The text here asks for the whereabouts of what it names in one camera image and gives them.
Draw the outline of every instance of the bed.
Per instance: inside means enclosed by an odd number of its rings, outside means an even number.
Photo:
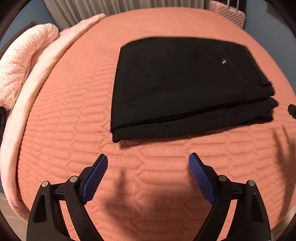
[[[182,138],[113,143],[110,109],[120,47],[152,36],[245,45],[275,89],[274,120]],[[196,152],[232,181],[253,179],[271,228],[280,232],[296,204],[296,122],[287,111],[293,103],[296,96],[275,61],[222,16],[182,7],[96,15],[32,55],[0,149],[3,188],[13,210],[27,220],[41,182],[64,182],[104,153],[108,170],[86,205],[104,240],[192,240],[210,210],[188,170],[188,156]],[[220,239],[234,208],[235,202]],[[76,239],[64,204],[62,209]]]

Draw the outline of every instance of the white curtain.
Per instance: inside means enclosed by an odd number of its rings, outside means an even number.
[[[152,7],[204,8],[206,0],[43,0],[60,30],[99,13],[107,16]]]

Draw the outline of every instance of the pink suitcase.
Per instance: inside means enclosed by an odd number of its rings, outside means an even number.
[[[237,0],[237,8],[230,6],[230,0],[227,0],[227,5],[218,1],[210,1],[209,10],[222,15],[240,28],[244,28],[246,14],[240,10],[239,0]]]

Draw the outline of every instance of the floor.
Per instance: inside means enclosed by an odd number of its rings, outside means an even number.
[[[6,218],[13,231],[22,240],[26,240],[27,224],[22,221],[10,208],[5,195],[0,193],[0,210]]]

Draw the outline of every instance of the orange quilted bedspread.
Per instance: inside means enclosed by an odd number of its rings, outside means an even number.
[[[274,86],[279,103],[274,121],[199,136],[113,143],[110,109],[120,47],[151,36],[246,45]],[[22,200],[30,209],[42,181],[64,182],[104,153],[108,170],[86,205],[104,240],[191,241],[210,210],[188,170],[188,156],[196,152],[232,181],[255,180],[273,228],[296,204],[296,120],[287,112],[291,103],[296,103],[295,94],[274,60],[222,16],[200,9],[156,8],[107,17],[65,52],[35,100],[17,166]],[[220,238],[233,211],[234,205]]]

